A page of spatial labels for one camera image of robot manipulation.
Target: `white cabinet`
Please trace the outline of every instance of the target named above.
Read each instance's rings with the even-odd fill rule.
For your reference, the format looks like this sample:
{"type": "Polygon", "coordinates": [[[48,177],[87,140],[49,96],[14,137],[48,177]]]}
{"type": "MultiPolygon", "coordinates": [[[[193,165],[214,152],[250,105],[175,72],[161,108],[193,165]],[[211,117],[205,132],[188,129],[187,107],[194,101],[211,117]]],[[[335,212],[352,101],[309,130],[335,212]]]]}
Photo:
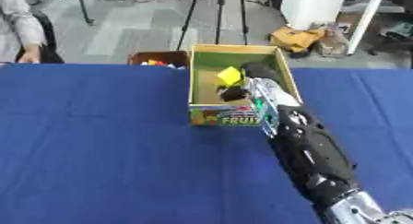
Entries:
{"type": "Polygon", "coordinates": [[[312,23],[335,22],[344,0],[283,0],[281,12],[293,29],[312,23]]]}

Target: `white pole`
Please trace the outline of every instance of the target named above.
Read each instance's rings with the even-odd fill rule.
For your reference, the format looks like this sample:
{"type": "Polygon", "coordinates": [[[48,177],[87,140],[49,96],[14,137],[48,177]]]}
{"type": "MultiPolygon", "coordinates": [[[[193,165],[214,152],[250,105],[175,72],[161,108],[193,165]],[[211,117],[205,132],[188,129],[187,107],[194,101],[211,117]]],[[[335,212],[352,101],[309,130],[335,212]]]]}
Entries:
{"type": "Polygon", "coordinates": [[[351,37],[351,40],[348,44],[348,54],[354,54],[356,52],[356,49],[359,46],[361,39],[364,36],[364,33],[366,32],[367,28],[372,22],[372,18],[376,14],[377,9],[379,9],[382,1],[383,0],[371,0],[370,1],[369,5],[364,11],[363,17],[361,18],[359,25],[354,31],[354,34],[351,37]]]}

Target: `fruit box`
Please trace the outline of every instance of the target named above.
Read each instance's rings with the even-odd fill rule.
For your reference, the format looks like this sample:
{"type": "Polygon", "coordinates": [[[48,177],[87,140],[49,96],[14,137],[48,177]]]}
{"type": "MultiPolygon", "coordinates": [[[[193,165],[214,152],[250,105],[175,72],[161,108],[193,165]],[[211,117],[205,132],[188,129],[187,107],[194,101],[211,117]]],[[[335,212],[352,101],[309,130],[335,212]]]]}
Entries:
{"type": "Polygon", "coordinates": [[[261,61],[277,73],[277,82],[301,101],[283,53],[274,46],[195,45],[191,59],[189,114],[193,125],[258,125],[247,100],[224,102],[217,88],[218,73],[229,66],[261,61]]]}

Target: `sleeve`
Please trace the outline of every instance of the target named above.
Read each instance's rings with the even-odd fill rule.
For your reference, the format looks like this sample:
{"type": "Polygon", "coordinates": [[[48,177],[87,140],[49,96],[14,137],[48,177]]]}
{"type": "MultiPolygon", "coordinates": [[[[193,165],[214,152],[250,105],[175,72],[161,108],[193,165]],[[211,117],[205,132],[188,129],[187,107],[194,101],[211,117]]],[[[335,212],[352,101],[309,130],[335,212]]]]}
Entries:
{"type": "Polygon", "coordinates": [[[0,7],[24,46],[45,43],[43,28],[26,0],[0,0],[0,7]]]}

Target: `silver metal part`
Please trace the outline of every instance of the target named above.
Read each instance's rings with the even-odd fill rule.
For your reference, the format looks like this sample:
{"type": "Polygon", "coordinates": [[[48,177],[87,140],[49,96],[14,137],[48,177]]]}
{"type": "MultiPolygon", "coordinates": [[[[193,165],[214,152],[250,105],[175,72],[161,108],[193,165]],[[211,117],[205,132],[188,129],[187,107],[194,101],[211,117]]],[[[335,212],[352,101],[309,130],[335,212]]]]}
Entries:
{"type": "Polygon", "coordinates": [[[278,105],[298,107],[300,104],[275,81],[270,79],[247,79],[245,89],[250,93],[249,100],[258,122],[271,138],[277,135],[278,105]]]}
{"type": "Polygon", "coordinates": [[[324,213],[328,224],[413,224],[412,210],[385,214],[366,192],[343,198],[324,213]]]}

